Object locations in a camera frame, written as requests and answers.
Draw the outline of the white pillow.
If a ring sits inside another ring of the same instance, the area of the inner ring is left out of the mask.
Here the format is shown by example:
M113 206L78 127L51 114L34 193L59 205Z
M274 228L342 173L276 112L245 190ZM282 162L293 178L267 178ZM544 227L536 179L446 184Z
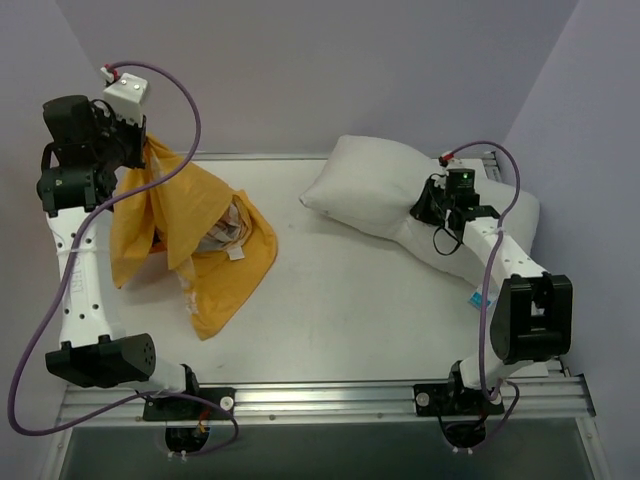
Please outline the white pillow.
M392 240L427 265L478 286L483 280L482 262L467 247L458 247L445 233L410 215L426 180L440 170L436 160L402 143L343 135L300 201L363 233ZM486 178L476 180L475 188L482 203L499 211L515 193L520 195L506 218L506 229L530 256L539 220L538 200Z

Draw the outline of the orange Mickey Mouse pillowcase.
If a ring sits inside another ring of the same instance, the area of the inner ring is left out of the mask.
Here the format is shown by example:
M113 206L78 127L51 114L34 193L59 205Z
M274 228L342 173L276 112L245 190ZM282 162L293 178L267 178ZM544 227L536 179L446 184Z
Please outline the orange Mickey Mouse pillowcase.
M276 234L243 190L185 163L149 136L145 166L129 170L114 207L112 279L122 287L153 253L166 255L196 335L218 334L264 279L278 253Z

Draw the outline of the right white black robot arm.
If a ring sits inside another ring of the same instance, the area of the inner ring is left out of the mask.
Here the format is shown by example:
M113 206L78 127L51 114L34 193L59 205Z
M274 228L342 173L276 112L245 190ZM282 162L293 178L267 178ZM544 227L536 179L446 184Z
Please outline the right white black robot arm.
M499 211L482 203L473 170L454 168L431 175L410 210L414 219L448 232L484 266L477 357L459 362L460 378L443 390L455 412L475 406L480 391L494 399L517 370L571 348L573 285L532 260L507 232L506 218L519 198L515 193Z

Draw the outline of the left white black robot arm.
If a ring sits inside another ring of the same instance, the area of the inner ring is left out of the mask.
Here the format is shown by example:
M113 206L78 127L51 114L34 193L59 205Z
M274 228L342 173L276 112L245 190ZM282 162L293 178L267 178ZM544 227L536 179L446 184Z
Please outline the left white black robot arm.
M115 305L108 202L117 169L144 165L143 102L139 92L105 92L102 99L69 95L43 106L52 141L43 150L37 193L56 245L63 310L60 345L45 363L79 387L167 394L166 408L190 419L202 395L189 385L189 369L162 360L150 335L128 335Z

